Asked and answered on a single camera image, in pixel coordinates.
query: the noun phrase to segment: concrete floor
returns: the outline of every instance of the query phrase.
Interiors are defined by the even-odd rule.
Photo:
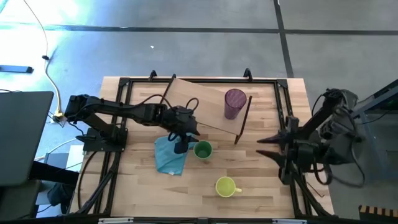
[[[208,27],[277,29],[272,0],[28,1],[44,24],[115,27]],[[397,30],[394,0],[279,0],[286,29]],[[22,1],[9,1],[4,22],[34,22]],[[48,73],[58,85],[63,108],[70,95],[97,95],[104,76],[205,75],[287,77],[279,34],[183,32],[47,31]],[[364,99],[398,75],[398,36],[287,35],[294,77],[304,78],[312,105],[328,87],[346,88]],[[53,90],[43,72],[44,37],[34,27],[0,29],[0,62],[28,65],[33,74],[0,73],[0,88]],[[56,107],[53,100],[52,110]],[[70,126],[47,124],[37,155],[73,138]],[[67,151],[68,146],[60,149]],[[353,166],[337,175],[357,176]],[[358,218],[358,206],[398,208],[392,182],[349,189],[330,185],[335,213]]]

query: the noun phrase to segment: blue cloth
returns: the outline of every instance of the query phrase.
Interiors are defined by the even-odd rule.
[[[186,153],[174,153],[174,145],[180,141],[180,137],[176,137],[173,141],[169,141],[168,136],[160,137],[155,141],[155,165],[158,172],[171,175],[181,175],[184,169]],[[191,149],[195,142],[188,143]]]

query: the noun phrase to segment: purple cup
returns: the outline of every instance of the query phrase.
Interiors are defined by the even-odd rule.
[[[235,119],[246,104],[246,94],[242,90],[232,89],[225,93],[224,116],[226,119]]]

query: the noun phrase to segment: yellow mug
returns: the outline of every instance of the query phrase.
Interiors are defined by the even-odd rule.
[[[242,192],[242,189],[236,188],[235,182],[230,177],[221,177],[217,180],[216,191],[221,197],[230,197],[235,192]]]

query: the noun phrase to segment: white cable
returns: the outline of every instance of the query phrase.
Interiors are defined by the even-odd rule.
[[[71,140],[67,140],[67,141],[64,142],[64,143],[61,143],[61,144],[58,145],[57,147],[55,147],[55,148],[49,150],[49,151],[47,152],[47,154],[51,154],[53,151],[55,151],[55,150],[58,149],[59,147],[63,146],[63,145],[66,144],[66,143],[70,143],[71,141],[74,141],[74,140],[76,140],[76,138],[71,139]],[[39,161],[39,160],[42,160],[42,159],[44,159],[44,158],[45,158],[45,155],[44,155],[44,156],[40,156],[40,157],[36,157],[36,158],[35,158],[35,161]]]
[[[39,18],[37,18],[36,14],[33,12],[32,8],[28,5],[28,3],[26,2],[26,0],[23,0],[23,1],[25,2],[26,6],[29,8],[29,10],[32,12],[33,16],[36,18],[37,22],[40,24],[40,27],[41,27],[42,30],[43,30],[43,34],[44,34],[44,37],[45,37],[45,56],[48,57],[47,54],[48,54],[48,52],[49,52],[49,41],[47,40],[47,35],[45,34],[44,27],[43,27],[42,23],[39,21]],[[60,98],[60,93],[59,93],[59,91],[58,91],[58,87],[55,85],[54,81],[50,78],[50,76],[49,76],[48,73],[47,73],[47,66],[48,66],[48,65],[46,66],[46,60],[47,60],[47,59],[44,58],[44,73],[45,73],[45,76],[46,76],[46,77],[48,78],[48,80],[50,81],[50,83],[52,84],[52,86],[55,88],[55,93],[56,93],[56,95],[57,95],[57,109],[55,110],[54,115],[55,115],[56,117],[61,117],[61,116],[63,116],[63,113],[62,113],[62,110],[61,110],[61,98]]]

